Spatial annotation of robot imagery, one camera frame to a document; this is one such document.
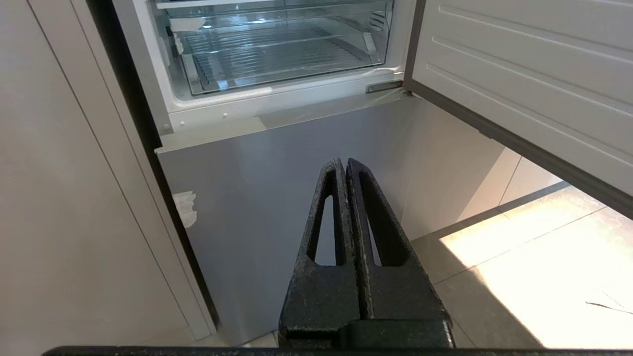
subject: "open door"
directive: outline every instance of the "open door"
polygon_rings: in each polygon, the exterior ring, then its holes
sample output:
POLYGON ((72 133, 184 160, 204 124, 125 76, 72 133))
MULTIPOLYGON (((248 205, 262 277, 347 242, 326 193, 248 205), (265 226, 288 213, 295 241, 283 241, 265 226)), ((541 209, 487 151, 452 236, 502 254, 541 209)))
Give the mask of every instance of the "open door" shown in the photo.
POLYGON ((633 219, 633 4, 418 0, 404 86, 633 219))

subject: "transparent plastic drawer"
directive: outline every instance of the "transparent plastic drawer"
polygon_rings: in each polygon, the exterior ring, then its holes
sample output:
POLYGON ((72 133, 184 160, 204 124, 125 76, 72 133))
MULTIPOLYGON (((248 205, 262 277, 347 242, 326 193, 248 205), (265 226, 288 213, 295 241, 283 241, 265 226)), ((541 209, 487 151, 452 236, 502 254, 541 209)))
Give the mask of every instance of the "transparent plastic drawer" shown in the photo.
POLYGON ((392 8, 276 0, 165 11, 196 95, 384 64, 392 8))

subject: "black clamp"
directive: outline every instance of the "black clamp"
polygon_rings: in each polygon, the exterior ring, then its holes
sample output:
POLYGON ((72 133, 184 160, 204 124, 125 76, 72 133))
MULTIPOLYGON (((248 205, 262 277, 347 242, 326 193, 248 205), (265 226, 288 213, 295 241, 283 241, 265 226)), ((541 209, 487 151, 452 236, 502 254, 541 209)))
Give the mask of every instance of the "black clamp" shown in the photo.
POLYGON ((454 347, 446 309, 372 171, 354 159, 346 172, 340 159, 321 169, 279 320, 279 345, 454 347), (336 266, 315 262, 328 196, 336 266))

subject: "door hinge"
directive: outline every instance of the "door hinge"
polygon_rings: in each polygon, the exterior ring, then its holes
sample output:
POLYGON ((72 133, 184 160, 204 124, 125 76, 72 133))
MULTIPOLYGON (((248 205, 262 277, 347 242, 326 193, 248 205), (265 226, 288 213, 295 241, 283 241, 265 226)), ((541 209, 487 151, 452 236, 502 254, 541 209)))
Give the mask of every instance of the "door hinge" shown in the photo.
POLYGON ((402 87, 402 82, 402 80, 394 80, 392 82, 370 84, 365 88, 365 93, 369 94, 371 92, 400 88, 402 87))

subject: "tile floor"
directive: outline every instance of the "tile floor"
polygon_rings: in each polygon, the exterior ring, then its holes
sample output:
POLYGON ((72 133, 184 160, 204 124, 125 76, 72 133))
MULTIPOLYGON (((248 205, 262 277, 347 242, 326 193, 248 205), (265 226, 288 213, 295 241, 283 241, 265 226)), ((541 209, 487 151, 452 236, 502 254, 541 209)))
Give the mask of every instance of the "tile floor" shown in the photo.
POLYGON ((633 222, 574 187, 412 246, 459 347, 633 348, 633 222))

